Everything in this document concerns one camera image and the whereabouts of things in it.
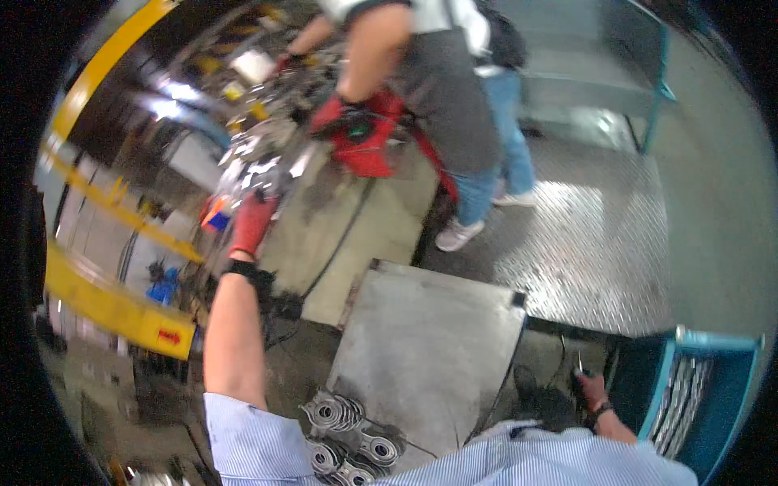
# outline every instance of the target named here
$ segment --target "backpack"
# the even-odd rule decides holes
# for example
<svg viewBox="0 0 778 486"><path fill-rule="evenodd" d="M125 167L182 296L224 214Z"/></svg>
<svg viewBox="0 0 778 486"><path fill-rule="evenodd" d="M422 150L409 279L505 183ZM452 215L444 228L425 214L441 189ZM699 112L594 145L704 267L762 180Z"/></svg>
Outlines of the backpack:
<svg viewBox="0 0 778 486"><path fill-rule="evenodd" d="M492 63L506 68L523 68L527 62L527 44L513 23L497 12L489 0L475 0L475 6L489 22Z"/></svg>

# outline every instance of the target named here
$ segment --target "red arrow sign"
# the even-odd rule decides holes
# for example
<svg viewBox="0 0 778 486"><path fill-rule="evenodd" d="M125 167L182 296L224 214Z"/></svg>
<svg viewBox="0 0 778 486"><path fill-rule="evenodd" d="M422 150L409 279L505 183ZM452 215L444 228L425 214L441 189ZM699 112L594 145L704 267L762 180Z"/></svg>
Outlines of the red arrow sign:
<svg viewBox="0 0 778 486"><path fill-rule="evenodd" d="M160 339L167 339L168 341L172 341L173 344L178 344L181 342L181 338L178 337L178 333L171 333L167 330L159 330L159 334L157 335L157 340Z"/></svg>

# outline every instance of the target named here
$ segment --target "wristwatch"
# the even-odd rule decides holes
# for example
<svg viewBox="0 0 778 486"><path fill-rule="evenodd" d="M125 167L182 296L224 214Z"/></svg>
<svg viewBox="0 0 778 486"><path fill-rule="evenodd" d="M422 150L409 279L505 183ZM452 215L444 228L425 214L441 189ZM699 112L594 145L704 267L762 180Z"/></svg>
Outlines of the wristwatch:
<svg viewBox="0 0 778 486"><path fill-rule="evenodd" d="M600 418L600 415L604 414L609 410L614 410L613 404L609 401L606 401L595 412L589 414L589 417L587 419L588 422L587 427L593 431L594 426L597 424L597 420Z"/></svg>
<svg viewBox="0 0 778 486"><path fill-rule="evenodd" d="M254 287L257 293L257 301L262 310L272 307L272 292L275 275L269 271L259 270L254 266L254 262L230 259L230 265L225 274L243 275L246 280Z"/></svg>

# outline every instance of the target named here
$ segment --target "white shoe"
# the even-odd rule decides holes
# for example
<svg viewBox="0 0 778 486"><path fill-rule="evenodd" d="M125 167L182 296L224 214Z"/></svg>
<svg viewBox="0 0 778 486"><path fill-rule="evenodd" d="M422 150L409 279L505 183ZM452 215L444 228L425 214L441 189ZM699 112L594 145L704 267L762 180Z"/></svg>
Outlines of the white shoe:
<svg viewBox="0 0 778 486"><path fill-rule="evenodd" d="M435 238L435 246L441 251L457 251L472 240L473 236L479 234L482 229L484 229L483 221L463 226L456 218L452 218L448 227Z"/></svg>
<svg viewBox="0 0 778 486"><path fill-rule="evenodd" d="M499 198L492 199L492 203L494 203L495 206L525 206L531 208L532 206L535 206L536 201L532 189L530 189L527 192L516 194L515 196L512 194L504 194Z"/></svg>

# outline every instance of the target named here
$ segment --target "pile of metal parts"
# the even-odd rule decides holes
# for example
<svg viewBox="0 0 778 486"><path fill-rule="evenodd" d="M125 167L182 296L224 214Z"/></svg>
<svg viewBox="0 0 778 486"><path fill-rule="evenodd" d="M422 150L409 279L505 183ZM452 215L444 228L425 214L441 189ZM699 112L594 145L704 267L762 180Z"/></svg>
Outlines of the pile of metal parts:
<svg viewBox="0 0 778 486"><path fill-rule="evenodd" d="M674 459L699 410L713 360L681 356L674 360L649 439L659 454Z"/></svg>
<svg viewBox="0 0 778 486"><path fill-rule="evenodd" d="M387 476L405 452L402 437L365 418L357 400L320 390L302 409L314 426L311 464L326 484L359 486Z"/></svg>
<svg viewBox="0 0 778 486"><path fill-rule="evenodd" d="M219 162L226 170L217 194L240 201L243 194L259 188L265 196L279 198L283 206L314 154L315 142L299 128L334 89L339 52L339 46L319 51L315 65L283 72L251 90L264 119L250 127L241 123L243 119L230 122L241 131L233 135L232 147Z"/></svg>

